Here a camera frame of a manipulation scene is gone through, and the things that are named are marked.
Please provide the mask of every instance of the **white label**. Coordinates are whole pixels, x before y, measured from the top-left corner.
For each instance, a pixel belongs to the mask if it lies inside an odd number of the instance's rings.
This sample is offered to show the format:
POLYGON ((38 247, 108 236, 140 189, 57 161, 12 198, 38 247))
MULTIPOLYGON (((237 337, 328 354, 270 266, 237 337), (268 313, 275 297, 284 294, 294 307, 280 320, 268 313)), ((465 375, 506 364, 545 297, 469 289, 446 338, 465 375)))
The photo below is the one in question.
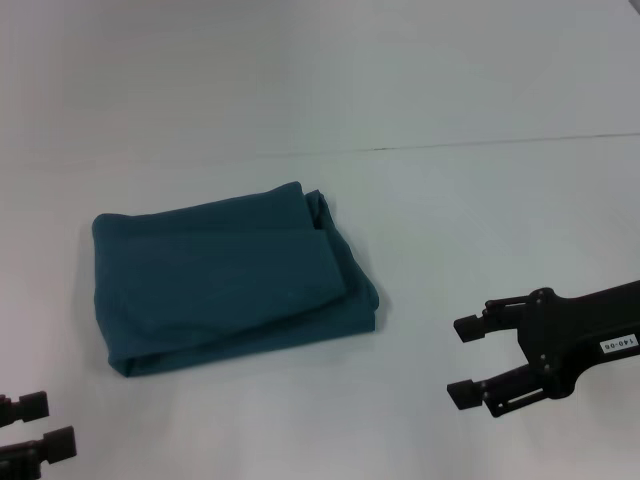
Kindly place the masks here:
POLYGON ((638 339, 632 333, 631 335, 625 335, 624 337, 612 338, 606 342, 600 342, 600 348, 604 353, 619 352, 631 347, 638 346, 638 339))

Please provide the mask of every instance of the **towel fold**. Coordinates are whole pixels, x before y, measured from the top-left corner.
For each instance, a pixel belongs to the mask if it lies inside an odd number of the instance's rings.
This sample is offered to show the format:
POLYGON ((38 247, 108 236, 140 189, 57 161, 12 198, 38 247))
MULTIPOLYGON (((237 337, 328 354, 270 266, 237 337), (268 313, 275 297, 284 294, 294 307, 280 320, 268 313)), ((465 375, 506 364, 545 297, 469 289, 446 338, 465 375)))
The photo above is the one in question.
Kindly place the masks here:
POLYGON ((299 183, 93 223, 96 319, 125 376, 375 330, 378 294, 299 183))

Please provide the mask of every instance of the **teal cloth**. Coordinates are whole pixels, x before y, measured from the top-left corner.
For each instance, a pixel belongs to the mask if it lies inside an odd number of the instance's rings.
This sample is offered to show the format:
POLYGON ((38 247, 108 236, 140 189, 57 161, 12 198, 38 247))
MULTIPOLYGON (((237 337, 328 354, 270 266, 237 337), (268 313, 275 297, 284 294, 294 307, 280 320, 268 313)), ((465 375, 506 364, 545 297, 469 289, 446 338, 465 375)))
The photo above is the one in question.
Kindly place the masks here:
POLYGON ((96 319, 125 376, 375 330, 378 294, 299 183, 93 222, 96 319))

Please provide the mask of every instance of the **folded fabric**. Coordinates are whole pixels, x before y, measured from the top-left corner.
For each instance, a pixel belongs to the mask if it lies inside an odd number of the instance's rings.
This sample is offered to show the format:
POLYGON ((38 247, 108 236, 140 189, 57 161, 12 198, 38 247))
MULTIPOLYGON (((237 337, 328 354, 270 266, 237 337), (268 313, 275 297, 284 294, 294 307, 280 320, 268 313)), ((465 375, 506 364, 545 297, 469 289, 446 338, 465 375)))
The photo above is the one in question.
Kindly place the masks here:
POLYGON ((318 191, 93 222, 109 364, 145 375, 375 330, 378 294, 318 191))

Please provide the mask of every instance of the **white table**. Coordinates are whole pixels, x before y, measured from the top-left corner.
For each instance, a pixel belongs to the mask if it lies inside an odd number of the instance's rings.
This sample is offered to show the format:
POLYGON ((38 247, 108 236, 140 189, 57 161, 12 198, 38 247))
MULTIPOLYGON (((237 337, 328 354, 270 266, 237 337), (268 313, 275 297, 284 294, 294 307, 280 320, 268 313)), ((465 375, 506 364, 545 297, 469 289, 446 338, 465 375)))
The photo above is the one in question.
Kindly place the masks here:
POLYGON ((73 425, 79 455, 46 479, 635 479, 639 358, 499 420, 445 389, 524 363, 513 332, 459 341, 453 320, 485 300, 640 278, 631 7, 170 3, 0 16, 24 41, 0 47, 1 387, 46 390, 52 413, 0 444, 73 425), (509 143, 595 134, 613 136, 509 143), (381 293, 380 331, 113 372, 93 218, 292 180, 327 196, 381 293))

